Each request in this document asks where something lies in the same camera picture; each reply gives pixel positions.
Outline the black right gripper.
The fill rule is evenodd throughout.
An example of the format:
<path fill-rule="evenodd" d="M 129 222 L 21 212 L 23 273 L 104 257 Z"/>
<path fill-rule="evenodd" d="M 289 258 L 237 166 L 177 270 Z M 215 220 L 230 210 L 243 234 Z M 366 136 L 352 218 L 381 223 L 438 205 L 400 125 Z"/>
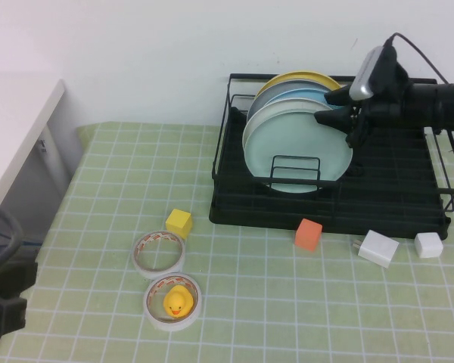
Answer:
<path fill-rule="evenodd" d="M 406 119 L 404 114 L 406 98 L 413 89 L 407 85 L 398 94 L 400 99 L 389 101 L 381 98 L 367 98 L 354 101 L 350 95 L 351 85 L 326 92 L 324 97 L 328 104 L 339 106 L 332 110 L 320 110 L 314 113 L 318 124 L 348 133 L 346 143 L 350 148 L 364 145 L 373 130 L 379 129 L 414 129 L 415 124 Z"/>

